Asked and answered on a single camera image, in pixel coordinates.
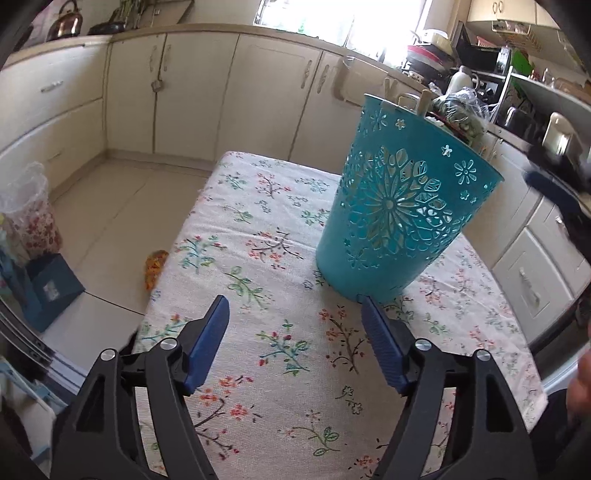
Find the person's right hand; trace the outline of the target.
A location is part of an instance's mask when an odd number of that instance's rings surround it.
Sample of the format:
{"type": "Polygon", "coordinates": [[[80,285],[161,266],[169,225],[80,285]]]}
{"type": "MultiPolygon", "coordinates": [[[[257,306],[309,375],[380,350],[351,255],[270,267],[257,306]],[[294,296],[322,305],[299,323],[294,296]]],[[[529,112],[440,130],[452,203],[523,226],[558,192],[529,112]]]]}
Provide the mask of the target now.
{"type": "Polygon", "coordinates": [[[591,409],[591,357],[586,352],[578,361],[576,377],[567,389],[567,409],[573,416],[584,416],[591,409]]]}

